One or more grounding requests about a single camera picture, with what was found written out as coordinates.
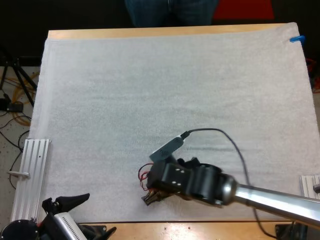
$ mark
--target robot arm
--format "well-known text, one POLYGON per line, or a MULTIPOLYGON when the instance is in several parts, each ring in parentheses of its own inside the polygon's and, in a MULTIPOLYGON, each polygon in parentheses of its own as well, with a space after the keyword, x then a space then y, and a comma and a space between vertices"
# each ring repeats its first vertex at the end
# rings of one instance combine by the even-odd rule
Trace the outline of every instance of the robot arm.
POLYGON ((142 197, 147 205, 171 195, 216 207, 236 202, 320 228, 319 200, 239 184, 220 168, 200 163, 197 158, 176 160, 172 153, 182 146, 186 136, 177 136, 150 156, 153 165, 147 175, 149 193, 142 197))

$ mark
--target red wire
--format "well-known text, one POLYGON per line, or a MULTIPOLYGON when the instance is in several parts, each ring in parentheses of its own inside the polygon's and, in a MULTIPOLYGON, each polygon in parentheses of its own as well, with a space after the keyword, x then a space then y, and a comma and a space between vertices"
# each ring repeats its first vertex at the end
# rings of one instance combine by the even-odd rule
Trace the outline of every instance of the red wire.
POLYGON ((149 171, 144 171, 141 175, 140 175, 140 173, 141 173, 141 170, 145 167, 145 166, 148 166, 148 165, 153 165, 153 163, 147 163, 147 164, 145 164, 145 165, 143 165, 142 167, 140 167, 140 169, 139 169, 139 171, 138 171, 138 178, 139 178, 139 180, 140 180, 140 186, 141 186, 141 188, 144 190, 144 191, 148 191, 149 189, 148 188, 146 188, 145 186, 144 186, 144 180, 146 180, 147 178, 148 178, 148 173, 149 173, 149 171))

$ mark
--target floor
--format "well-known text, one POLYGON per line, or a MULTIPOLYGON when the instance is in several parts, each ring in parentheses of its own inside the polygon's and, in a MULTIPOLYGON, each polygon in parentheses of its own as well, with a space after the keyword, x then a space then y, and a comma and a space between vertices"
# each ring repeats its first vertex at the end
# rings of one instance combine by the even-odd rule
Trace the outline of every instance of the floor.
MULTIPOLYGON (((33 73, 39 72, 39 67, 25 67, 25 71, 32 75, 33 73)), ((10 69, 8 71, 8 77, 16 78, 13 71, 10 69)), ((15 90, 15 86, 8 84, 7 82, 3 85, 3 90, 9 95, 11 98, 13 95, 13 92, 15 90)), ((26 96, 22 96, 19 99, 21 102, 27 102, 26 96)), ((318 129, 320 131, 320 94, 314 94, 313 95, 314 105, 315 105, 315 113, 317 116, 317 122, 318 122, 318 129)), ((25 104, 23 112, 27 116, 32 116, 32 107, 31 105, 25 104)), ((5 125, 9 120, 12 119, 11 114, 6 114, 4 116, 0 116, 0 128, 5 125)), ((6 126, 3 129, 0 129, 0 131, 12 142, 17 144, 18 138, 21 133, 27 131, 29 129, 28 126, 22 126, 19 125, 17 122, 12 121, 8 126, 6 126)), ((24 139, 28 135, 24 135, 21 138, 20 144, 23 146, 24 139)), ((15 190, 11 186, 9 182, 9 175, 7 174, 8 170, 10 169, 12 163, 16 159, 17 155, 19 154, 19 150, 9 144, 2 136, 0 136, 0 230, 10 221, 11 216, 11 210, 12 205, 15 197, 15 190)), ((15 163, 13 170, 19 170, 20 167, 20 159, 15 163)), ((17 183, 17 180, 15 177, 12 177, 12 184, 15 186, 17 183)))

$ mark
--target silver metal arm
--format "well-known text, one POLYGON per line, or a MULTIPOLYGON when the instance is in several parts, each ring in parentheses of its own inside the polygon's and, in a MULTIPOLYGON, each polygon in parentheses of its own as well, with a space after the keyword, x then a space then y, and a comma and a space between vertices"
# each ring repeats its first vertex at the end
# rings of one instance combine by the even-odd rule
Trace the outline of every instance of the silver metal arm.
POLYGON ((320 201, 313 198, 237 184, 233 201, 320 228, 320 201))

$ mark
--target wooden table edge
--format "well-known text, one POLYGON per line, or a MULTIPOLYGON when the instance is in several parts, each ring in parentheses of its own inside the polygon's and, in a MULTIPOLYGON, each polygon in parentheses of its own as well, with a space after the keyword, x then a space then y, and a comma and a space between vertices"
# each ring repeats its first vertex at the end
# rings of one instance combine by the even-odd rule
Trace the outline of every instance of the wooden table edge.
POLYGON ((266 30, 282 26, 284 23, 240 24, 184 27, 150 28, 107 28, 107 29, 71 29, 50 30, 48 39, 105 39, 130 37, 158 37, 197 34, 223 34, 266 30))

